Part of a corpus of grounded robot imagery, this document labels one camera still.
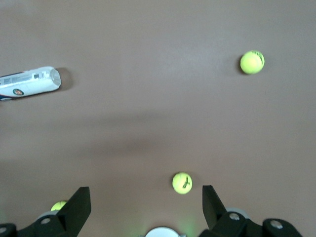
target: tennis ball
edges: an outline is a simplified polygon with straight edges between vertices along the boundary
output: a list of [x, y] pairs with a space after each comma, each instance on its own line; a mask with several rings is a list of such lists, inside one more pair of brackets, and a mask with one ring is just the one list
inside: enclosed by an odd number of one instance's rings
[[59, 211], [65, 204], [66, 201], [59, 201], [52, 206], [50, 211]]
[[240, 67], [247, 74], [260, 72], [264, 64], [265, 58], [262, 53], [256, 50], [246, 52], [240, 60]]
[[187, 194], [192, 188], [192, 179], [185, 172], [177, 173], [172, 180], [174, 191], [179, 194]]

